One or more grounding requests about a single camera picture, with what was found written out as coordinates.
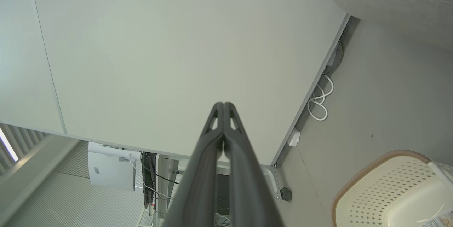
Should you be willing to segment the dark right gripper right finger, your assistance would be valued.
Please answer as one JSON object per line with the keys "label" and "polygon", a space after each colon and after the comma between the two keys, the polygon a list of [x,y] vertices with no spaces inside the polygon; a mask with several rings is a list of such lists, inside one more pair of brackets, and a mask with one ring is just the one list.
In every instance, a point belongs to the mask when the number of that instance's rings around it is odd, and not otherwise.
{"label": "dark right gripper right finger", "polygon": [[282,227],[274,197],[233,103],[224,103],[224,152],[231,170],[232,225]]}

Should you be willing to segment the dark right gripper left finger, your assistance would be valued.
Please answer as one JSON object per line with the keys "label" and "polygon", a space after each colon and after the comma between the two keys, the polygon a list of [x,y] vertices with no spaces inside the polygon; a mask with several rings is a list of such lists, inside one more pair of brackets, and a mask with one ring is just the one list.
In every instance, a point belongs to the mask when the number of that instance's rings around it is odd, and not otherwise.
{"label": "dark right gripper left finger", "polygon": [[163,221],[164,227],[213,227],[217,203],[217,160],[222,154],[223,103],[207,118],[191,155],[176,197]]}

